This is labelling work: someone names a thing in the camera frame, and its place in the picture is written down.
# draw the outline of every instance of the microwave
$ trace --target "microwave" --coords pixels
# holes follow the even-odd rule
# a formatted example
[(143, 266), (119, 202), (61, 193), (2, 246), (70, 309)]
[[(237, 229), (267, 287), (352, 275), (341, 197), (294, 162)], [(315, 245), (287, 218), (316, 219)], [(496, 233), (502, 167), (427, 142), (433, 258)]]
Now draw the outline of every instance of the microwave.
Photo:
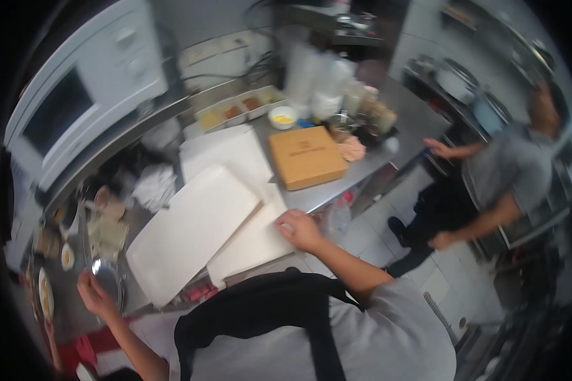
[(168, 89), (149, 4), (120, 0), (61, 43), (32, 77), (4, 145), (46, 191), (100, 134)]

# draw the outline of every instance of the black shoe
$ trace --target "black shoe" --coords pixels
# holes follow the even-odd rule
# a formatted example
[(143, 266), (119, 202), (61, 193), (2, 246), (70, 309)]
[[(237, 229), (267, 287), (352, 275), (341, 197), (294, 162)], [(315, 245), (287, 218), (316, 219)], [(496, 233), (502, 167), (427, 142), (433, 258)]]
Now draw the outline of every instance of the black shoe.
[(390, 228), (390, 230), (392, 231), (392, 233), (394, 233), (395, 236), (397, 236), (398, 239), (398, 243), (404, 247), (404, 248), (408, 248), (409, 247), (409, 243), (407, 242), (407, 240), (404, 237), (404, 232), (407, 229), (405, 227), (405, 225), (401, 222), (401, 220), (399, 220), (397, 217), (390, 217), (388, 218), (388, 227)]

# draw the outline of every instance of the forearm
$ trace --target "forearm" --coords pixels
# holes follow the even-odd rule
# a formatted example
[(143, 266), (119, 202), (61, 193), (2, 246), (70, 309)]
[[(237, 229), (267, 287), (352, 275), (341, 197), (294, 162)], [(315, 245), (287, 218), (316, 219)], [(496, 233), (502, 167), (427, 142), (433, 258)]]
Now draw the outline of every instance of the forearm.
[(118, 313), (107, 317), (106, 324), (144, 381), (164, 381), (169, 378), (168, 363), (140, 340)]
[(504, 194), (493, 210), (481, 213), (471, 224), (454, 233), (457, 241), (474, 240), (491, 233), (500, 225), (511, 223), (521, 216), (521, 211), (511, 192)]
[(321, 260), (363, 304), (367, 303), (375, 287), (393, 280), (386, 271), (356, 258), (327, 240), (323, 240), (311, 254)]
[(456, 147), (451, 151), (452, 152), (451, 158), (465, 159), (473, 156), (483, 148), (485, 148), (485, 143), (477, 143), (470, 146)]

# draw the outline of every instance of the white towel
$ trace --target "white towel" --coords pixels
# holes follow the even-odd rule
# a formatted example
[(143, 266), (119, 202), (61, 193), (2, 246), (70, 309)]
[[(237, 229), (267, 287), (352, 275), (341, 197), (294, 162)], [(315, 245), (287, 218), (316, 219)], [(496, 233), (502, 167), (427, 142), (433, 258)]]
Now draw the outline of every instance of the white towel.
[(140, 205), (153, 213), (169, 207), (169, 200), (174, 197), (174, 168), (167, 164), (146, 167), (133, 189), (132, 196)]

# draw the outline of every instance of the white cutting board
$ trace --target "white cutting board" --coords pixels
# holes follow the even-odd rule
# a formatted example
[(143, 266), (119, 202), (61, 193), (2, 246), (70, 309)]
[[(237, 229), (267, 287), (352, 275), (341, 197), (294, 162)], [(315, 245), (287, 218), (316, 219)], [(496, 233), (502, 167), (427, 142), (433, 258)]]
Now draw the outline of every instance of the white cutting board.
[(189, 181), (146, 224), (126, 257), (142, 291), (163, 307), (207, 264), (260, 199), (227, 168), (213, 164)]
[(207, 264), (215, 286), (223, 288), (225, 278), (295, 250), (273, 227), (273, 222), (287, 208), (278, 186), (269, 183), (274, 175), (250, 125), (230, 127), (185, 141), (180, 146), (180, 162), (187, 181), (208, 165), (223, 164), (249, 185), (264, 203)]

